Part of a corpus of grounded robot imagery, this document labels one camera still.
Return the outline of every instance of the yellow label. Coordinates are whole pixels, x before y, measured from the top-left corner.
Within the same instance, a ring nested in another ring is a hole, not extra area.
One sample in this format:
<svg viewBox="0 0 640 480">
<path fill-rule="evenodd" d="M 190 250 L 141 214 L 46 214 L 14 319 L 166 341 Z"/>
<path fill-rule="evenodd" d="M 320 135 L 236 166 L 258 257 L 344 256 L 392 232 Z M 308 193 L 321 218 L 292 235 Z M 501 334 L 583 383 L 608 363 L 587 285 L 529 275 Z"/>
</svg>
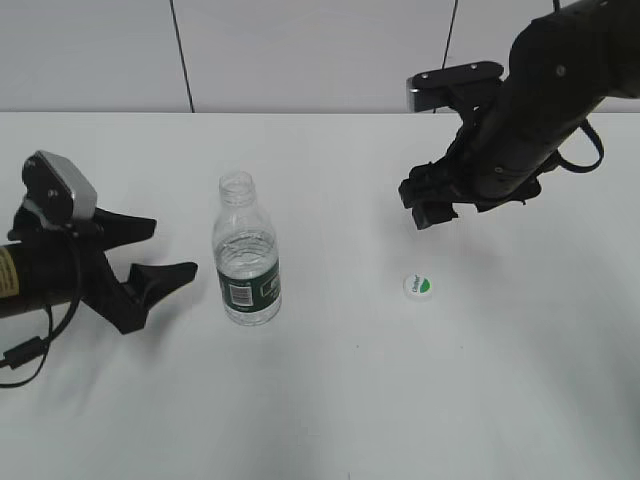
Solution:
<svg viewBox="0 0 640 480">
<path fill-rule="evenodd" d="M 0 298 L 15 297 L 20 294 L 18 273 L 9 250 L 0 248 Z"/>
</svg>

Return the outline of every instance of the white bottle cap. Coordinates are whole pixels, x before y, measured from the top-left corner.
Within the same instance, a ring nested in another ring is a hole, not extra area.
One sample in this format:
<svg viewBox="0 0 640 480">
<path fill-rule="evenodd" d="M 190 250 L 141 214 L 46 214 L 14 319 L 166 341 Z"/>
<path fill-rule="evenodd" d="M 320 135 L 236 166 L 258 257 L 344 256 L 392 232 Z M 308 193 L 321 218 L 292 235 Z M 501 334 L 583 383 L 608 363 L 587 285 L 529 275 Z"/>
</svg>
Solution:
<svg viewBox="0 0 640 480">
<path fill-rule="evenodd" d="M 431 297 L 433 286 L 422 274 L 414 273 L 404 280 L 404 293 L 411 300 L 426 300 Z"/>
</svg>

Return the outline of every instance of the black cable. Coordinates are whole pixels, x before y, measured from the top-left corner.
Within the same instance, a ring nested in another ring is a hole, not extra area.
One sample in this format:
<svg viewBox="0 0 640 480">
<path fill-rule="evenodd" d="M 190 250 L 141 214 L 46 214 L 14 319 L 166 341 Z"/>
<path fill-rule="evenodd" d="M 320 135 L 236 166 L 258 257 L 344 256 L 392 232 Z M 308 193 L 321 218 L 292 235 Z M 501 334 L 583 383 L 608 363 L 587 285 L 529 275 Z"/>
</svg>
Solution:
<svg viewBox="0 0 640 480">
<path fill-rule="evenodd" d="M 11 366 L 12 368 L 17 368 L 17 366 L 23 365 L 35 358 L 42 356 L 40 360 L 40 364 L 36 369 L 35 373 L 26 380 L 22 380 L 20 382 L 15 383 L 0 383 L 0 389 L 9 389 L 9 388 L 18 388 L 22 387 L 31 381 L 33 381 L 42 371 L 44 367 L 44 363 L 47 360 L 47 356 L 49 355 L 49 349 L 51 347 L 51 343 L 58 338 L 58 336 L 64 332 L 64 330 L 69 326 L 71 320 L 75 316 L 78 311 L 78 307 L 80 306 L 80 302 L 82 301 L 83 289 L 82 283 L 84 281 L 82 274 L 82 264 L 80 260 L 80 251 L 78 250 L 77 245 L 73 241 L 73 239 L 69 236 L 69 234 L 65 234 L 65 238 L 67 239 L 67 244 L 69 249 L 71 250 L 71 256 L 73 257 L 73 263 L 76 271 L 76 289 L 73 293 L 73 297 L 71 299 L 71 303 L 69 304 L 69 308 L 67 308 L 67 312 L 62 317 L 62 320 L 58 324 L 57 327 L 53 327 L 53 312 L 51 311 L 51 306 L 47 305 L 44 310 L 49 317 L 49 331 L 47 333 L 46 338 L 41 339 L 39 337 L 32 338 L 17 347 L 5 352 L 4 359 L 0 360 L 0 368 L 4 368 L 7 366 Z"/>
<path fill-rule="evenodd" d="M 453 26 L 456 23 L 456 17 L 458 15 L 458 2 L 459 0 L 454 0 L 453 3 L 453 12 L 451 12 L 451 23 L 449 24 L 449 34 L 447 35 L 447 43 L 444 47 L 444 56 L 442 58 L 442 70 L 447 66 L 447 57 L 449 56 L 449 47 L 451 47 L 451 37 L 453 36 Z M 438 109 L 434 108 L 433 113 L 436 113 Z"/>
<path fill-rule="evenodd" d="M 49 317 L 49 333 L 47 335 L 47 338 L 51 339 L 51 336 L 53 335 L 53 312 L 51 311 L 51 307 L 49 305 L 47 305 L 44 308 L 44 310 L 47 313 L 47 316 Z M 44 351 L 42 353 L 42 359 L 40 360 L 40 364 L 38 365 L 38 368 L 33 373 L 33 375 L 31 375 L 26 380 L 22 380 L 20 382 L 0 383 L 0 389 L 10 389 L 10 388 L 24 387 L 27 383 L 31 383 L 33 380 L 35 380 L 35 378 L 38 375 L 40 375 L 40 372 L 42 371 L 42 367 L 44 367 L 44 362 L 47 361 L 47 357 L 49 356 L 49 347 L 51 347 L 51 340 L 49 340 L 48 342 L 45 342 Z"/>
<path fill-rule="evenodd" d="M 64 317 L 58 324 L 58 326 L 53 331 L 50 342 L 54 341 L 56 338 L 60 336 L 62 332 L 69 326 L 71 323 L 71 319 L 78 311 L 78 307 L 80 306 L 80 302 L 82 301 L 82 284 L 84 283 L 84 275 L 82 274 L 82 263 L 80 261 L 80 251 L 76 246 L 73 239 L 67 234 L 67 245 L 69 246 L 69 250 L 71 250 L 71 256 L 73 257 L 73 263 L 76 270 L 76 289 L 73 293 L 73 297 L 71 298 L 71 303 L 69 304 L 69 308 L 67 309 L 67 313 L 65 313 Z"/>
<path fill-rule="evenodd" d="M 191 96 L 191 84 L 189 83 L 189 74 L 187 73 L 187 62 L 184 60 L 184 51 L 182 50 L 182 38 L 180 37 L 180 28 L 178 27 L 178 18 L 176 17 L 176 7 L 173 5 L 173 0 L 169 0 L 169 4 L 171 5 L 171 16 L 173 17 L 173 29 L 176 32 L 176 40 L 178 41 L 180 61 L 182 62 L 182 75 L 184 75 L 184 83 L 187 86 L 189 107 L 191 108 L 191 113 L 196 113 L 196 110 L 193 107 L 193 97 Z"/>
</svg>

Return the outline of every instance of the water bottle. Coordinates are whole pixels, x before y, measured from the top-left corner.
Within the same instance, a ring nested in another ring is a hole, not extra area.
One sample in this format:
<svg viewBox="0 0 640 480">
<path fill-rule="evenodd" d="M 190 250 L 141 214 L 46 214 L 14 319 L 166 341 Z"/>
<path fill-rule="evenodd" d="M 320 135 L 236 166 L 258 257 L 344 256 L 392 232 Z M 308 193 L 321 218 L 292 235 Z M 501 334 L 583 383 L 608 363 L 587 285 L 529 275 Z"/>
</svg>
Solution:
<svg viewBox="0 0 640 480">
<path fill-rule="evenodd" d="M 240 325 L 261 325 L 282 301 L 276 234 L 248 173 L 222 177 L 220 200 L 212 243 L 224 308 Z"/>
</svg>

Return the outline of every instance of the bottle neck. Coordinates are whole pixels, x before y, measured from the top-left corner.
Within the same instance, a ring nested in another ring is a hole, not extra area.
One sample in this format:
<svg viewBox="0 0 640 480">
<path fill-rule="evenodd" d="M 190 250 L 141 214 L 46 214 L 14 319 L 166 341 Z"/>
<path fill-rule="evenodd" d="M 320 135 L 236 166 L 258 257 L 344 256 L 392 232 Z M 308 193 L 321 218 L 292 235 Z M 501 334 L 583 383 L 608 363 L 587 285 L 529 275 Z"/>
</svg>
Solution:
<svg viewBox="0 0 640 480">
<path fill-rule="evenodd" d="M 220 200 L 229 208 L 247 208 L 256 204 L 256 188 L 251 175 L 234 172 L 220 179 Z"/>
</svg>

